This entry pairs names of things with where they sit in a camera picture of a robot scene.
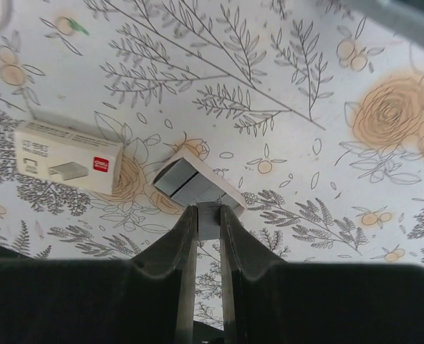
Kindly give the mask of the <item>staple box sleeve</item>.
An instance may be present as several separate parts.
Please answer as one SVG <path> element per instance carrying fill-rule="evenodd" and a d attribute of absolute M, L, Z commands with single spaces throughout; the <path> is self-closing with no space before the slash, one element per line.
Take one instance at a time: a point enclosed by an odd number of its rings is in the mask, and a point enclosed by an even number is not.
<path fill-rule="evenodd" d="M 14 131 L 22 175 L 110 195 L 118 184 L 123 144 L 38 120 Z"/>

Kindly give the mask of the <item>staple tray with staples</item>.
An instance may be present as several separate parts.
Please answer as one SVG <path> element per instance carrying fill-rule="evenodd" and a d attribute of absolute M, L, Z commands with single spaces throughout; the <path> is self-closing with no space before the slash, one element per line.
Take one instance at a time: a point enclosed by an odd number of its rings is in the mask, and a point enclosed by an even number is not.
<path fill-rule="evenodd" d="M 246 210 L 242 193 L 188 148 L 181 148 L 169 158 L 157 171 L 151 185 L 181 208 L 219 201 L 230 206 L 237 216 Z"/>

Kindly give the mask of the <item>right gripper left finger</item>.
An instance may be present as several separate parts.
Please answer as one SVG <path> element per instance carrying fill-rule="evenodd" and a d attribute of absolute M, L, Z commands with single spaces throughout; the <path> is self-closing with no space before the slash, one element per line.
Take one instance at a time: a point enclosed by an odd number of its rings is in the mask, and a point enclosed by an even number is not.
<path fill-rule="evenodd" d="M 132 259 L 0 258 L 0 343 L 191 343 L 198 211 Z"/>

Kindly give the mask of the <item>light blue stapler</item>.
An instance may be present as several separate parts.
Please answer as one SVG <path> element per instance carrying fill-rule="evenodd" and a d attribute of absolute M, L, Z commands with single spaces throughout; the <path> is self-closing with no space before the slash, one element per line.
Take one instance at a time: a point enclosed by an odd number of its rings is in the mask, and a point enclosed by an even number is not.
<path fill-rule="evenodd" d="M 424 0 L 349 0 L 347 4 L 424 48 Z"/>

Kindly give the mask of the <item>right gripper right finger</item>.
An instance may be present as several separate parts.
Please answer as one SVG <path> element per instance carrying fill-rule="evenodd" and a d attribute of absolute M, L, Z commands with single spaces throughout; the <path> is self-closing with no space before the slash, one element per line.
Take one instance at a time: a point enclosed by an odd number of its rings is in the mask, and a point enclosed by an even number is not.
<path fill-rule="evenodd" d="M 220 225 L 226 343 L 424 343 L 424 267 L 287 262 Z"/>

